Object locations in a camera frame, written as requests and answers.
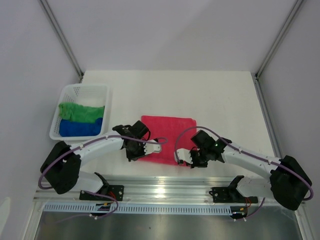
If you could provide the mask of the pink microfiber towel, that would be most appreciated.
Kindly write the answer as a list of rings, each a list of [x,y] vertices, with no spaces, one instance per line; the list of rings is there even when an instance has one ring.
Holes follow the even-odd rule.
[[[150,130],[151,139],[165,137],[168,142],[162,145],[160,153],[152,153],[146,157],[140,158],[140,161],[155,164],[176,166],[175,161],[175,143],[178,136],[188,128],[194,128],[197,125],[196,120],[192,118],[171,117],[171,116],[150,116],[143,115],[141,122]]]

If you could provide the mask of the blue microfiber towel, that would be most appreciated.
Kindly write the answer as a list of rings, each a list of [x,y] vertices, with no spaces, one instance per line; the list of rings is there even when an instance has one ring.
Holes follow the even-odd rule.
[[[89,137],[97,136],[102,129],[103,118],[97,118],[93,123],[76,122],[62,119],[59,125],[59,134],[62,137]]]

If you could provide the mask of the green microfiber towel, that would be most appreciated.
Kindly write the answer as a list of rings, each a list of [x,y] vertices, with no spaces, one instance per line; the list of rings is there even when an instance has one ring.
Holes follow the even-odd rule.
[[[79,123],[94,123],[103,118],[105,107],[93,107],[77,104],[74,102],[62,102],[58,105],[59,116],[63,120]]]

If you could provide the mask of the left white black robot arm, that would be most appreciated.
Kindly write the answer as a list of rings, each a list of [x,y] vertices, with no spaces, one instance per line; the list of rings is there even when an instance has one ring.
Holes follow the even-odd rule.
[[[103,200],[109,193],[107,181],[101,174],[83,172],[81,168],[119,150],[125,150],[130,161],[144,157],[145,142],[150,136],[148,127],[138,120],[133,125],[117,125],[104,135],[84,142],[67,144],[59,141],[40,168],[38,187],[53,189],[59,195],[69,191],[91,192],[97,200]]]

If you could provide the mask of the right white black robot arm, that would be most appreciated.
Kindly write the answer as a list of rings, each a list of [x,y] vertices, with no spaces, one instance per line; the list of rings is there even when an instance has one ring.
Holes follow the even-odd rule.
[[[314,196],[312,181],[292,156],[277,158],[261,155],[226,138],[214,140],[203,130],[193,135],[191,141],[197,147],[190,152],[192,168],[207,167],[209,161],[219,161],[259,176],[256,179],[237,176],[233,180],[228,196],[234,202],[245,197],[270,198],[295,211],[303,201]]]

